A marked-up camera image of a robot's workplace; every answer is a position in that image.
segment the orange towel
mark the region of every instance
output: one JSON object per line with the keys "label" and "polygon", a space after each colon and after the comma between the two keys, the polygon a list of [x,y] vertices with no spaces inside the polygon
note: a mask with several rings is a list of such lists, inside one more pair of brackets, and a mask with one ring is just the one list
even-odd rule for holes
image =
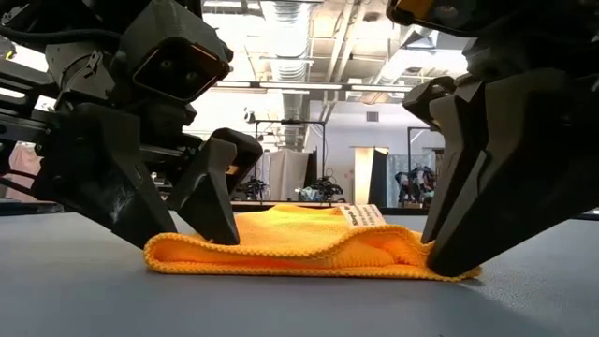
{"label": "orange towel", "polygon": [[227,246],[199,235],[163,233],[145,246],[148,267],[182,274],[293,275],[459,281],[429,270],[431,244],[397,225],[352,227],[340,209],[276,206],[236,216],[241,244]]}

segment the table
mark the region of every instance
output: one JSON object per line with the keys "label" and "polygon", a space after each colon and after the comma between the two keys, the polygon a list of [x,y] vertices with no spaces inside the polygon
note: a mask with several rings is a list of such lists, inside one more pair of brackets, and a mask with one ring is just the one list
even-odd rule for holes
{"label": "table", "polygon": [[[387,220],[414,229],[425,221]],[[571,220],[461,284],[181,276],[147,271],[140,250],[74,213],[2,217],[0,329],[56,337],[593,336],[598,246],[599,223]]]}

